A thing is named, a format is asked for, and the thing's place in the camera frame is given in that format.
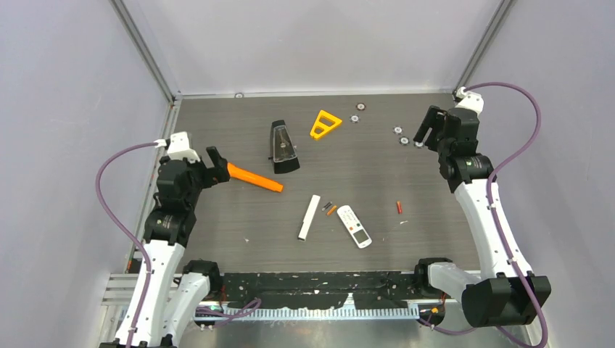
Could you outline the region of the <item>white remote control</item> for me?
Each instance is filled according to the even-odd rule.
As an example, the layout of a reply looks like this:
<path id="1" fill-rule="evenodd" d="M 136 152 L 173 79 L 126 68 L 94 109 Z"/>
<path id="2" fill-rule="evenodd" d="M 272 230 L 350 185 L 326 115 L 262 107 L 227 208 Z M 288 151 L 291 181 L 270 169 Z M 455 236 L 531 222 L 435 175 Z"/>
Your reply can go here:
<path id="1" fill-rule="evenodd" d="M 337 209 L 337 216 L 341 220 L 345 230 L 359 249 L 365 249 L 372 243 L 372 239 L 365 230 L 365 227 L 352 210 L 351 206 L 343 205 Z"/>

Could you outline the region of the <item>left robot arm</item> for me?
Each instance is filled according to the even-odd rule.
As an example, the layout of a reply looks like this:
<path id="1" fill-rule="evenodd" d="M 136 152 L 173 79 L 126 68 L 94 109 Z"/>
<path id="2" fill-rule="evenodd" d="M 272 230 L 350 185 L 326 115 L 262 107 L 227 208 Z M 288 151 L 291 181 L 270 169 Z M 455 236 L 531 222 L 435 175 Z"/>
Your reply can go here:
<path id="1" fill-rule="evenodd" d="M 178 289 L 170 294 L 179 262 L 197 221 L 195 208 L 204 189 L 229 181 L 227 160 L 214 146 L 206 149 L 213 166 L 201 157 L 168 154 L 160 159 L 155 207 L 144 224 L 144 237 L 128 237 L 142 253 L 142 264 L 128 311 L 111 342 L 103 347 L 178 347 L 197 305 L 222 291 L 218 264 L 192 260 L 184 268 Z"/>

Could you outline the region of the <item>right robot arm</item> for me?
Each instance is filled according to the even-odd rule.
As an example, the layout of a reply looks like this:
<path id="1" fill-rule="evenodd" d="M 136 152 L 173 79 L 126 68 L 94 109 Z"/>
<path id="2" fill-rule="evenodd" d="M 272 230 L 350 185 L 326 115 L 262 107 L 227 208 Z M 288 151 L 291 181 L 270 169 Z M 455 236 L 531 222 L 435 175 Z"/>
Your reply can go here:
<path id="1" fill-rule="evenodd" d="M 545 275 L 535 275 L 517 246 L 490 178 L 490 159 L 477 152 L 479 118 L 460 107 L 428 108 L 413 141 L 438 155 L 439 171 L 468 221 L 479 255 L 480 275 L 446 257 L 415 266 L 414 288 L 423 297 L 447 294 L 458 301 L 473 328 L 528 325 L 537 316 L 530 297 L 543 306 L 551 294 Z"/>

